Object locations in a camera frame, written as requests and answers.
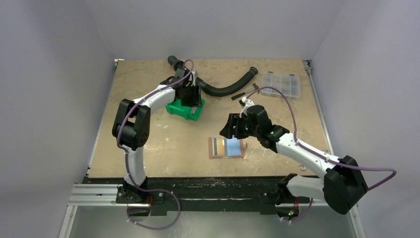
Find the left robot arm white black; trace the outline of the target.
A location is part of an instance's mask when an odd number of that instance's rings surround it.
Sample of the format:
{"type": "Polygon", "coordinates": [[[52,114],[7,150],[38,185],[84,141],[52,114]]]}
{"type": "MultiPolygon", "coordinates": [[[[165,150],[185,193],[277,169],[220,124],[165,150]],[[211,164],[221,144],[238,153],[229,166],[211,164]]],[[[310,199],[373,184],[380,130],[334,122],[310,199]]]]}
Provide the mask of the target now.
{"type": "Polygon", "coordinates": [[[123,99],[115,116],[112,135],[125,156],[126,176],[123,188],[136,203],[148,196],[143,150],[149,139],[151,116],[161,108],[185,119],[197,120],[204,101],[198,73],[177,69],[174,76],[160,83],[152,92],[135,100],[123,99]]]}

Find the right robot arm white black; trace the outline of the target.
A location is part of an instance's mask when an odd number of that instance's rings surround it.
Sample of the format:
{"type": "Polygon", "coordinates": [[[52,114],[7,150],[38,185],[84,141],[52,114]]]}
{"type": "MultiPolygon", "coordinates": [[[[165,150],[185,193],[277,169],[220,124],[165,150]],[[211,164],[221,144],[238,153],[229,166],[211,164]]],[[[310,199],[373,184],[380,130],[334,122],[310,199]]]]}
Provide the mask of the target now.
{"type": "Polygon", "coordinates": [[[286,176],[277,185],[277,205],[307,197],[325,201],[335,212],[345,215],[368,191],[354,158],[339,158],[300,142],[290,130],[273,124],[261,105],[250,106],[244,113],[230,114],[219,134],[227,139],[255,137],[264,148],[293,159],[316,175],[314,178],[286,176]]]}

